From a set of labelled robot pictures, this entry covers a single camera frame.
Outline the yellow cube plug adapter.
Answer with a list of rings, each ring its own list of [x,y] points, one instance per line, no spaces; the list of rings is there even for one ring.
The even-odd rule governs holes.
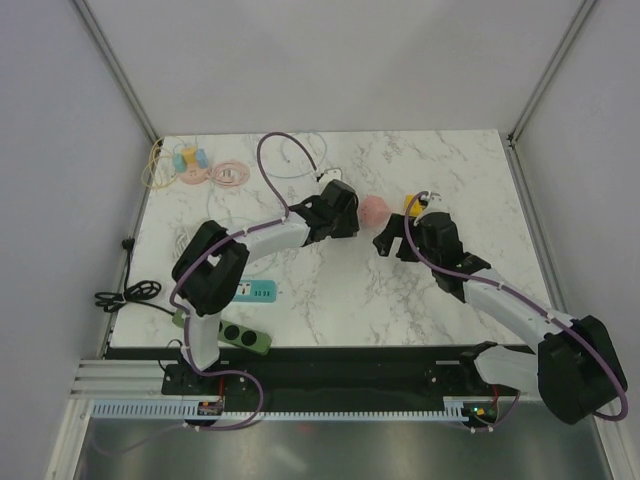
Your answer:
[[[409,212],[410,217],[418,217],[428,206],[428,200],[424,196],[420,196],[417,200],[413,200],[413,195],[406,195],[404,199],[403,212]]]

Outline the teal power strip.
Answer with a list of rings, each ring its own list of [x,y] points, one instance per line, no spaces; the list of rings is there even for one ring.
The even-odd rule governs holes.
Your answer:
[[[273,280],[243,279],[232,299],[237,303],[274,303],[277,299],[277,284]]]

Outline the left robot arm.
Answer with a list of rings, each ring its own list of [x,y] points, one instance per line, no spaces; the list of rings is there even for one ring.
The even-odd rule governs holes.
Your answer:
[[[330,181],[318,195],[285,208],[284,216],[230,233],[214,220],[204,222],[191,239],[171,276],[169,301],[184,319],[182,355],[189,363],[185,382],[208,393],[219,382],[214,364],[221,312],[231,303],[247,264],[288,249],[327,238],[353,238],[359,231],[359,200],[340,180]]]

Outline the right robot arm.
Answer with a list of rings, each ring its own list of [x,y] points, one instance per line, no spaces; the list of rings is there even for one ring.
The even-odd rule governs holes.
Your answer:
[[[560,421],[573,425],[588,416],[619,422],[629,412],[628,382],[602,321],[581,319],[543,307],[508,283],[484,259],[465,251],[451,216],[390,216],[373,244],[391,255],[427,266],[437,286],[514,333],[527,346],[516,351],[486,341],[465,351],[458,381],[477,394],[490,385],[537,395]]]

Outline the pink cube plug adapter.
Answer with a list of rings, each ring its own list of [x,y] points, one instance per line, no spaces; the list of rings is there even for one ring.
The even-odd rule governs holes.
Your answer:
[[[391,215],[391,209],[383,198],[369,195],[360,203],[359,213],[362,224],[374,228],[386,224]]]

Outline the pink round power socket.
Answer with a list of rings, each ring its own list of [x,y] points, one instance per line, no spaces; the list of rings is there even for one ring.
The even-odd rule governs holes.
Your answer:
[[[187,168],[184,172],[178,175],[178,178],[187,185],[198,185],[206,182],[210,178],[210,168],[200,168],[195,165],[192,168]]]

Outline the green power strip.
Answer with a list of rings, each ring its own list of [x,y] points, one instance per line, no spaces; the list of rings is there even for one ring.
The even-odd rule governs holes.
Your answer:
[[[223,320],[220,313],[191,318],[186,331],[191,353],[200,363],[218,358],[220,342],[259,355],[266,355],[272,343],[268,334]]]

